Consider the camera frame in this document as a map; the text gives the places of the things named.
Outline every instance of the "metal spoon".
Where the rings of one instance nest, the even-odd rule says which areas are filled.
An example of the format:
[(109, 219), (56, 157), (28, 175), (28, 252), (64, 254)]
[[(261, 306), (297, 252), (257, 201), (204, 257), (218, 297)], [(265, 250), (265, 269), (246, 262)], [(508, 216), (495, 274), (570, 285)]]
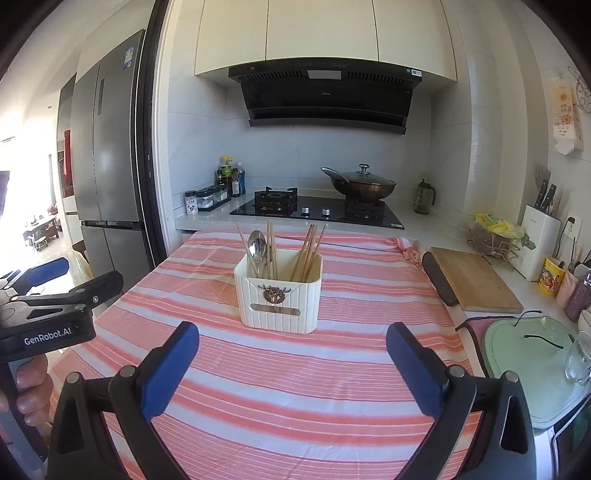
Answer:
[(267, 251), (267, 241), (265, 235), (260, 230), (254, 230), (248, 237), (248, 249), (256, 265), (256, 276), (261, 278), (265, 267), (265, 253)]

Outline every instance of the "knife block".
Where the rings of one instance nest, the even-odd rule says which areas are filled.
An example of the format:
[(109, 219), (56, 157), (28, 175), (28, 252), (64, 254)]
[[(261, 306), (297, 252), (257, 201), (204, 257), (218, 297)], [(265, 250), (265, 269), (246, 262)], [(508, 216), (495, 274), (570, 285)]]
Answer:
[(517, 257), (511, 259), (511, 265), (526, 280), (538, 281), (546, 257), (553, 256), (560, 230), (560, 220), (527, 205), (521, 226), (535, 248), (530, 249), (522, 243), (519, 247), (520, 250), (516, 252)]

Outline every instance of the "refrigerator handle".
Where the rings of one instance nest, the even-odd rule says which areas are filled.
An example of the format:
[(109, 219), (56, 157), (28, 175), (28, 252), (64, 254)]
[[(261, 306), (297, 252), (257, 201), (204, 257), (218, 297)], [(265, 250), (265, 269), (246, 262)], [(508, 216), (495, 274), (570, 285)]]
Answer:
[(105, 91), (105, 79), (102, 79), (100, 81), (100, 87), (99, 87), (99, 105), (96, 110), (97, 115), (100, 115), (100, 113), (103, 110), (103, 92), (104, 91)]

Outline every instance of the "wok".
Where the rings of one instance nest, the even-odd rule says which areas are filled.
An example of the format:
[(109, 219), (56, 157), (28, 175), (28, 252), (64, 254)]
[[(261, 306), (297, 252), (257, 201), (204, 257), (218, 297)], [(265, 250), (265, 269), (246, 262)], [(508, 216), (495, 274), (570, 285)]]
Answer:
[(369, 165), (360, 163), (358, 171), (339, 173), (328, 167), (321, 170), (330, 177), (335, 190), (350, 199), (375, 203), (394, 191), (396, 182), (368, 172)]

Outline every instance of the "yellow cup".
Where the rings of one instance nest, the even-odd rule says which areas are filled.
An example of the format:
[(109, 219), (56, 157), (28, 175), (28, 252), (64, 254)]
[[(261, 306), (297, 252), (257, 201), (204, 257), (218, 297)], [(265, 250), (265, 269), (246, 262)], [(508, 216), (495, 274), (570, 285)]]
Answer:
[(551, 297), (554, 297), (558, 293), (560, 284), (566, 273), (566, 270), (558, 267), (559, 263), (555, 258), (546, 257), (544, 268), (542, 268), (542, 275), (538, 282), (540, 290)]

